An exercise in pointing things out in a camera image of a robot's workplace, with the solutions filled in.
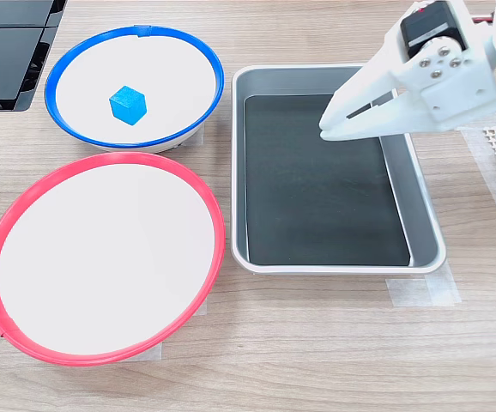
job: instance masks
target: bolt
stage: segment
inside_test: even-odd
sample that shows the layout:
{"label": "bolt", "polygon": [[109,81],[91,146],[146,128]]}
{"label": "bolt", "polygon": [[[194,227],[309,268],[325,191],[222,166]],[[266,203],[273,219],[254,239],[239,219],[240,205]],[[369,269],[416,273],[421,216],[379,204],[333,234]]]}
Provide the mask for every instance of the bolt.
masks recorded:
{"label": "bolt", "polygon": [[439,56],[440,57],[444,57],[444,56],[448,56],[449,54],[451,53],[451,49],[449,49],[448,47],[444,46],[444,47],[441,47],[439,49]]}

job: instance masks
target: cube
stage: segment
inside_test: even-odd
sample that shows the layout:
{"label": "cube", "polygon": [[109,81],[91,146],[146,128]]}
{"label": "cube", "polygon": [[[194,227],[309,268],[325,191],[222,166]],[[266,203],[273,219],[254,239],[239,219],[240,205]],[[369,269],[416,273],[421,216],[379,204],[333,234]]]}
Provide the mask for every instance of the cube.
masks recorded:
{"label": "cube", "polygon": [[112,115],[130,126],[136,124],[147,113],[143,93],[128,86],[118,90],[109,101],[111,102]]}

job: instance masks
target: wooden table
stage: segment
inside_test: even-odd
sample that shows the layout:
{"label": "wooden table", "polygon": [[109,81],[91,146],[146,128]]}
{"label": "wooden table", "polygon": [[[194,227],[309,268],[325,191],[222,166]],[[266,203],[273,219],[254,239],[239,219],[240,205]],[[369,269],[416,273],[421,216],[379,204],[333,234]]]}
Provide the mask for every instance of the wooden table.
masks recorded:
{"label": "wooden table", "polygon": [[[233,73],[364,62],[409,3],[71,0],[45,76],[114,27],[164,25],[208,42],[226,70],[223,99],[204,145],[166,156],[208,182],[228,224]],[[37,179],[99,153],[53,123],[44,81],[28,112],[0,113],[0,217]],[[383,277],[253,276],[227,252],[208,314],[166,340],[162,360],[55,367],[0,338],[0,411],[496,411],[496,204],[459,133],[414,140],[463,303],[395,308]]]}

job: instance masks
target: black mat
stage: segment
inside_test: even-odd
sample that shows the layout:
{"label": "black mat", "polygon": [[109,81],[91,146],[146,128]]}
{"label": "black mat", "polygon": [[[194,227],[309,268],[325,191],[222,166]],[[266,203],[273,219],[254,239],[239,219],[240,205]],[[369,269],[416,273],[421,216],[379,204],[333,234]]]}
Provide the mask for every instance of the black mat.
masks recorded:
{"label": "black mat", "polygon": [[248,250],[254,264],[408,266],[377,138],[325,142],[330,96],[245,102]]}

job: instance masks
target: metal tray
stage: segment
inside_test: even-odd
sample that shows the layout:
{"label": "metal tray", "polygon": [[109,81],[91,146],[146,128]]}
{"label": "metal tray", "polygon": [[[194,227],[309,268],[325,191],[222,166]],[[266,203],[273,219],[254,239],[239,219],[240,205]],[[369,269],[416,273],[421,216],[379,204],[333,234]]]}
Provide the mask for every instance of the metal tray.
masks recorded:
{"label": "metal tray", "polygon": [[409,135],[318,136],[330,96],[359,67],[253,66],[233,78],[231,245],[245,269],[407,275],[445,261]]}

